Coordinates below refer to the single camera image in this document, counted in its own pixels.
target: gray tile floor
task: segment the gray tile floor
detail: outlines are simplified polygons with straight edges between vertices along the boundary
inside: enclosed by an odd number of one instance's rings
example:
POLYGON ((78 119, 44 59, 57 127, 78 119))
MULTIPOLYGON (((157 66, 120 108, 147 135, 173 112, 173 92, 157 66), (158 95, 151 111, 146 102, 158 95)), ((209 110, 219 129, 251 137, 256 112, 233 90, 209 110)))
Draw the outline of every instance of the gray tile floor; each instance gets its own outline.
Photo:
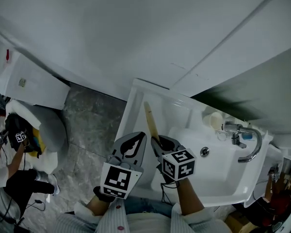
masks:
MULTIPOLYGON (((35 233, 46 233, 60 213, 72 211, 78 200, 87 202, 93 197, 92 190, 99 185, 102 164, 110 153, 125 106, 124 101, 71 85, 65 108, 61 111, 67 130, 69 154, 64 168, 55 174, 61 192, 51 196, 44 212, 28 208, 22 223, 24 228, 35 233)), ((5 149, 10 161, 15 152, 9 146, 5 149)), ((45 199, 43 194, 33 194, 29 204, 45 199)), ((215 209, 215 216, 222 220, 234 210, 232 206, 209 208, 212 211, 215 209)))

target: sink overflow hole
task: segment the sink overflow hole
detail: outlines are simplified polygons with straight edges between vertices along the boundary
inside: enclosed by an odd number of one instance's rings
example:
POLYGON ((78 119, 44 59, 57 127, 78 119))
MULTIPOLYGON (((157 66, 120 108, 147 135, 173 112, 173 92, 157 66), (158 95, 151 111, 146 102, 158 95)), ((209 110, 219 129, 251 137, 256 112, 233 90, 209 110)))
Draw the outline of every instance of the sink overflow hole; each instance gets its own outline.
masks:
POLYGON ((202 150, 200 151, 200 156, 206 157, 208 154, 209 154, 209 148, 203 147, 202 150))

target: red object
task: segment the red object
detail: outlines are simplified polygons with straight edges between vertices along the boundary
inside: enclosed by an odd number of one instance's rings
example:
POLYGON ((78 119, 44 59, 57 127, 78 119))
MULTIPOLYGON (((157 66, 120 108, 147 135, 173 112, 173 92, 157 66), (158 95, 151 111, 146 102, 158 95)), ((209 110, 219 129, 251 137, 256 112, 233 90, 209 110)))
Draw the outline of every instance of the red object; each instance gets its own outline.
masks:
POLYGON ((275 210, 276 215, 284 214, 291 203, 291 195, 287 192, 274 194, 270 202, 271 208, 275 210))
POLYGON ((9 53, 9 50, 7 49, 6 50, 6 63, 8 63, 9 58, 10 58, 10 53, 9 53))

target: faucet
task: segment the faucet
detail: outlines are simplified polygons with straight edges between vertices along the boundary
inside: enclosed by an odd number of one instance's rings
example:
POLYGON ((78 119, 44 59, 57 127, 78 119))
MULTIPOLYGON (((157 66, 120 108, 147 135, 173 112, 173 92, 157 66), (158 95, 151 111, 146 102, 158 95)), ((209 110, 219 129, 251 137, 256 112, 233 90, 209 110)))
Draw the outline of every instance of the faucet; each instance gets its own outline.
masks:
POLYGON ((222 130, 225 130, 227 132, 232 132, 233 133, 232 144, 237 145, 241 147, 242 149, 245 149, 247 145, 240 142, 239 140, 240 133, 250 133, 250 134, 254 134, 257 137, 257 145, 255 149, 253 150, 253 152, 246 157, 238 158, 239 163, 252 161, 257 156, 262 146, 262 136, 259 131, 255 129, 243 127, 241 124, 235 124, 235 123, 230 123, 230 122, 226 122, 224 126, 222 126, 222 130))

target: black pants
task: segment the black pants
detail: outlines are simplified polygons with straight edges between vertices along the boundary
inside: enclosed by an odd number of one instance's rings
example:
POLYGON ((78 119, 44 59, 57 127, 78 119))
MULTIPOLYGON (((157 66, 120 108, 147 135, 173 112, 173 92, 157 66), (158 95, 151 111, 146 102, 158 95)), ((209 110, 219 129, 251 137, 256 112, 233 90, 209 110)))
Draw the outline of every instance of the black pants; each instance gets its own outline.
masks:
POLYGON ((237 211, 244 214, 252 224, 258 227, 264 227, 263 220, 265 218, 273 217, 272 212, 269 210, 269 203, 267 203, 263 198, 259 198, 258 201, 255 201, 247 208, 244 208, 242 204, 233 204, 233 206, 236 208, 237 211))
POLYGON ((20 214, 23 216, 32 193, 53 194, 54 186, 36 181, 37 172, 33 169, 17 171, 8 179, 4 191, 18 204, 20 214))

